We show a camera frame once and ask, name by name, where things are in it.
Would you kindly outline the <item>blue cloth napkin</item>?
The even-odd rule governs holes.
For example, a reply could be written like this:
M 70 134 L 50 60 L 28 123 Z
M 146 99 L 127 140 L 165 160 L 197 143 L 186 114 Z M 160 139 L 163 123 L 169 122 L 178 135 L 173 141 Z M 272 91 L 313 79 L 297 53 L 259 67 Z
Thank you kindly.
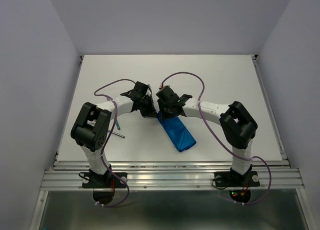
M 196 145 L 196 140 L 177 116 L 164 119 L 163 114 L 159 111 L 157 119 L 178 152 L 183 152 Z

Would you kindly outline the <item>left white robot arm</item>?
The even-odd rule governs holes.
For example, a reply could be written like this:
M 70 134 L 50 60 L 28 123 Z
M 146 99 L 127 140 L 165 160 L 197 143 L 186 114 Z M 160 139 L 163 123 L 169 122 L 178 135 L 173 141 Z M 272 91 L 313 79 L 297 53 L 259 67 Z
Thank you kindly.
M 112 98 L 105 94 L 94 92 L 95 96 L 105 97 L 104 103 L 97 105 L 90 102 L 83 104 L 70 136 L 84 151 L 89 169 L 95 173 L 94 181 L 101 187 L 108 186 L 111 182 L 109 173 L 111 166 L 104 154 L 104 148 L 110 138 L 110 121 L 117 121 L 123 114 L 140 111 L 144 118 L 156 118 L 157 111 L 154 107 L 152 91 L 149 85 L 135 82 L 133 89 Z

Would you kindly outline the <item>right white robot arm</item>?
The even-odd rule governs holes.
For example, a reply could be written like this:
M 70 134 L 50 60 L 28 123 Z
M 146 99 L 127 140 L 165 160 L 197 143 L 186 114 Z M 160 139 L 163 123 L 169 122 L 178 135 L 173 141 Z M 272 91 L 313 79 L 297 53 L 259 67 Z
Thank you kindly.
M 187 94 L 178 96 L 170 86 L 164 86 L 156 95 L 163 119 L 195 117 L 202 119 L 206 127 L 209 127 L 208 122 L 219 125 L 225 139 L 232 146 L 232 150 L 229 150 L 221 144 L 232 155 L 230 179 L 236 185 L 247 181 L 252 160 L 251 147 L 258 124 L 241 102 L 224 105 L 201 101 Z

